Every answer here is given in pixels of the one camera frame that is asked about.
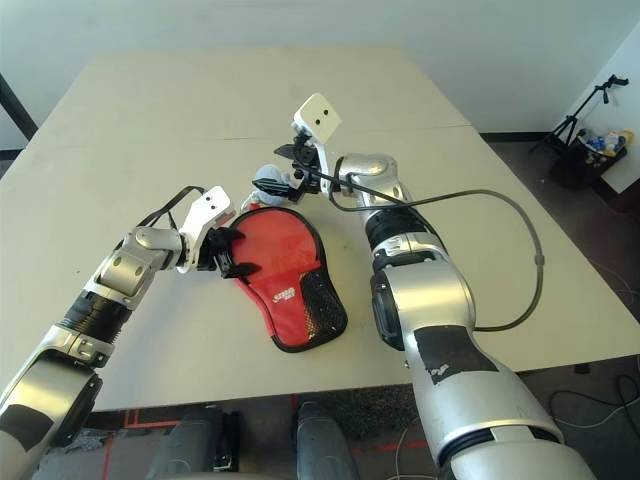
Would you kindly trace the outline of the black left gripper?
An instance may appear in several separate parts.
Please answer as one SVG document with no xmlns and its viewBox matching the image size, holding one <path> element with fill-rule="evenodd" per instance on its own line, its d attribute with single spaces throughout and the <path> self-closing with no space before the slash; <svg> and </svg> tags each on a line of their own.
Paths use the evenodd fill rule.
<svg viewBox="0 0 640 480">
<path fill-rule="evenodd" d="M 198 270 L 219 270 L 223 278 L 244 278 L 258 272 L 254 263 L 233 264 L 231 245 L 245 235 L 228 227 L 210 228 L 199 250 Z"/>
</svg>

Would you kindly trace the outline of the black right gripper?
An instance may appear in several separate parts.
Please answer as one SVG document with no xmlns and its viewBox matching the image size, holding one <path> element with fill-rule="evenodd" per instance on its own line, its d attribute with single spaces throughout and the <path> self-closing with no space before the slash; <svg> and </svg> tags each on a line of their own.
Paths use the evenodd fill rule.
<svg viewBox="0 0 640 480">
<path fill-rule="evenodd" d="M 277 147 L 274 154 L 293 160 L 294 177 L 300 181 L 296 188 L 295 200 L 299 201 L 305 194 L 321 192 L 320 161 L 317 148 L 310 143 L 310 136 L 304 132 L 298 133 L 293 144 Z M 269 196 L 288 197 L 293 187 L 287 183 L 272 178 L 254 179 L 252 184 L 261 192 Z"/>
</svg>

